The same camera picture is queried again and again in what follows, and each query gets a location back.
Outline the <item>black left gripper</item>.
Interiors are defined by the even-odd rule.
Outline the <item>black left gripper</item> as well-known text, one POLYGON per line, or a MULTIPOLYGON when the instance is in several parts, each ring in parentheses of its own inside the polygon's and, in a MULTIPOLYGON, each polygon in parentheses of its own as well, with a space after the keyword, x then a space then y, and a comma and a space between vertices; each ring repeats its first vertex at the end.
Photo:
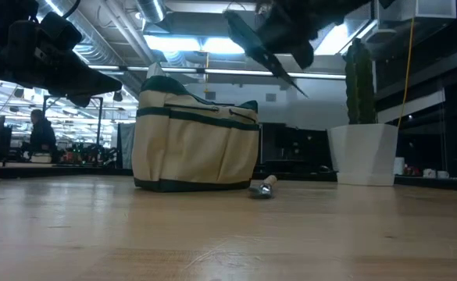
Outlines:
POLYGON ((50 88, 50 94, 66 95, 76 107, 86 108, 91 96, 119 91, 123 85, 73 52, 81 39, 81 32, 55 12, 40 23, 16 21, 1 52, 5 72, 16 82, 50 88))

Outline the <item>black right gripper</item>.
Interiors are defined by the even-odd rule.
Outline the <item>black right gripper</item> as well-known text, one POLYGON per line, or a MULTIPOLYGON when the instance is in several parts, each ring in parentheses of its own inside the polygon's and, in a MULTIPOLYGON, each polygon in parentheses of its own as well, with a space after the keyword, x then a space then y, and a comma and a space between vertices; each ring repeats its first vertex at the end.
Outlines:
POLYGON ((255 33, 274 54, 292 54, 301 69, 313 64, 310 41, 324 27, 342 24, 345 17, 369 0, 275 0, 269 15, 255 15, 255 33))

